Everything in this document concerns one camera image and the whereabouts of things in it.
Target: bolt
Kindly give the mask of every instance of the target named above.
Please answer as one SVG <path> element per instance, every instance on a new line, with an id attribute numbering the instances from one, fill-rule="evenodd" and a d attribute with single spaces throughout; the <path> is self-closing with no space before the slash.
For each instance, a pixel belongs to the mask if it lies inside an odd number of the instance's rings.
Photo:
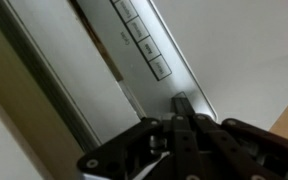
<path id="1" fill-rule="evenodd" d="M 157 122 L 157 121 L 152 121 L 151 124 L 152 124 L 152 125 L 157 125 L 158 122 Z"/>
<path id="2" fill-rule="evenodd" d="M 184 117 L 183 116 L 177 116 L 176 119 L 177 120 L 184 120 Z"/>
<path id="3" fill-rule="evenodd" d="M 98 161 L 96 159 L 91 159 L 87 161 L 86 166 L 88 168 L 96 168 L 98 166 Z"/>
<path id="4" fill-rule="evenodd" d="M 231 126 L 235 126 L 236 122 L 234 120 L 228 120 L 227 124 L 231 125 Z"/>
<path id="5" fill-rule="evenodd" d="M 198 118 L 198 119 L 201 119 L 201 120 L 206 119 L 205 116 L 202 116 L 202 115 L 197 116 L 197 118 Z"/>
<path id="6" fill-rule="evenodd" d="M 251 177 L 251 180 L 266 180 L 263 176 L 260 176 L 258 174 L 254 174 L 252 177 Z"/>
<path id="7" fill-rule="evenodd" d="M 200 180 L 200 178 L 195 175 L 188 175 L 186 176 L 186 180 Z"/>

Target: button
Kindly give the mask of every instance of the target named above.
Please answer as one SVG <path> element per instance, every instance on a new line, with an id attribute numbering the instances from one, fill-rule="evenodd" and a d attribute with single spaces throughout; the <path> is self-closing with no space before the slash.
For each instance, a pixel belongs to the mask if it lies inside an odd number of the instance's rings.
<path id="1" fill-rule="evenodd" d="M 151 37 L 147 37 L 141 42 L 138 43 L 142 52 L 144 53 L 147 61 L 152 60 L 156 56 L 160 55 L 155 43 L 153 42 Z"/>
<path id="2" fill-rule="evenodd" d="M 122 16 L 124 22 L 127 22 L 137 16 L 137 13 L 129 0 L 120 0 L 115 3 L 115 7 Z"/>
<path id="3" fill-rule="evenodd" d="M 128 22 L 127 26 L 137 42 L 149 35 L 144 24 L 142 23 L 139 17 Z"/>
<path id="4" fill-rule="evenodd" d="M 172 71 L 170 70 L 170 68 L 166 64 L 163 56 L 159 56 L 159 57 L 155 58 L 153 61 L 151 61 L 150 66 L 152 67 L 158 80 L 161 80 L 164 77 L 172 74 Z"/>

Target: white button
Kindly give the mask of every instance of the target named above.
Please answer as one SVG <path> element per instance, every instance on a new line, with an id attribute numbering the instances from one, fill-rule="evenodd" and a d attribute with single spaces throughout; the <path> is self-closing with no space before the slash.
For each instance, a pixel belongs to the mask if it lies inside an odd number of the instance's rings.
<path id="1" fill-rule="evenodd" d="M 143 38 L 147 37 L 149 34 L 139 17 L 133 19 L 127 23 L 129 30 L 132 32 L 135 40 L 138 42 Z"/>
<path id="2" fill-rule="evenodd" d="M 115 3 L 115 7 L 122 16 L 124 22 L 127 22 L 137 16 L 137 13 L 129 0 L 120 0 Z"/>
<path id="3" fill-rule="evenodd" d="M 152 60 L 156 56 L 160 55 L 155 43 L 153 42 L 151 37 L 147 37 L 141 42 L 138 43 L 142 52 L 144 53 L 147 61 Z"/>
<path id="4" fill-rule="evenodd" d="M 161 80 L 172 73 L 162 56 L 159 56 L 151 61 L 150 66 L 152 67 L 158 80 Z"/>

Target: screw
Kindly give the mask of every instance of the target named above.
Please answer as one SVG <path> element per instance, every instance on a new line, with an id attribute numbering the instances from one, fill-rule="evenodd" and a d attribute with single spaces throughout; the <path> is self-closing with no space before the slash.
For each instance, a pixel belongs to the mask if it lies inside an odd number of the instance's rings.
<path id="1" fill-rule="evenodd" d="M 188 175 L 186 176 L 186 180 L 200 180 L 200 178 L 195 175 Z"/>
<path id="2" fill-rule="evenodd" d="M 158 122 L 157 122 L 157 121 L 152 121 L 151 124 L 152 124 L 152 125 L 157 125 Z"/>
<path id="3" fill-rule="evenodd" d="M 86 166 L 88 168 L 96 168 L 98 166 L 98 161 L 96 159 L 91 159 L 87 161 Z"/>
<path id="4" fill-rule="evenodd" d="M 254 174 L 252 177 L 251 177 L 251 180 L 266 180 L 263 176 L 260 176 L 258 174 Z"/>
<path id="5" fill-rule="evenodd" d="M 206 119 L 205 116 L 202 116 L 202 115 L 197 116 L 197 118 L 198 118 L 198 119 L 201 119 L 201 120 Z"/>
<path id="6" fill-rule="evenodd" d="M 236 122 L 234 120 L 228 120 L 227 124 L 231 125 L 231 126 L 235 126 Z"/>
<path id="7" fill-rule="evenodd" d="M 183 116 L 177 116 L 176 119 L 177 120 L 184 120 L 184 117 Z"/>

